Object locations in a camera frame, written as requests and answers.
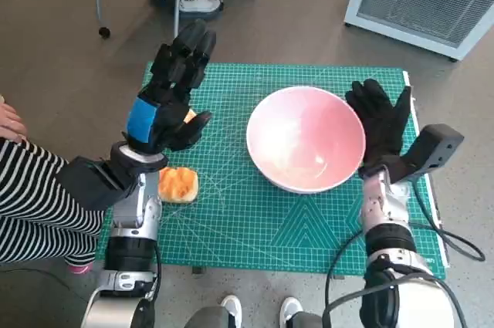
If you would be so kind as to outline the person's hand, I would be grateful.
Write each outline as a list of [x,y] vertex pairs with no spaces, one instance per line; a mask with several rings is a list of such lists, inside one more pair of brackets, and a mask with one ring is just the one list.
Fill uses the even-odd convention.
[[27,129],[22,118],[13,107],[5,102],[1,102],[0,134],[1,138],[15,142],[20,142],[27,136]]

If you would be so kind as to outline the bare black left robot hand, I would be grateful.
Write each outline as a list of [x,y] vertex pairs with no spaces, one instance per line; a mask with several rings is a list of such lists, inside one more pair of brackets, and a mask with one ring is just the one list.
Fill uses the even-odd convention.
[[200,87],[216,33],[197,19],[173,42],[163,44],[151,65],[151,80],[137,94],[127,120],[127,143],[144,154],[186,150],[201,138],[212,113],[189,115],[191,91]]

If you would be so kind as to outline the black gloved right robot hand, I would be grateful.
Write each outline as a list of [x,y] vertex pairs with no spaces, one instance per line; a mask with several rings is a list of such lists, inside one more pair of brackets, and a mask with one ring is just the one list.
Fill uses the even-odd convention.
[[392,103],[375,79],[354,81],[345,93],[347,103],[363,125],[366,147],[361,177],[382,165],[385,157],[398,157],[403,147],[403,133],[411,113],[411,87],[405,86]]

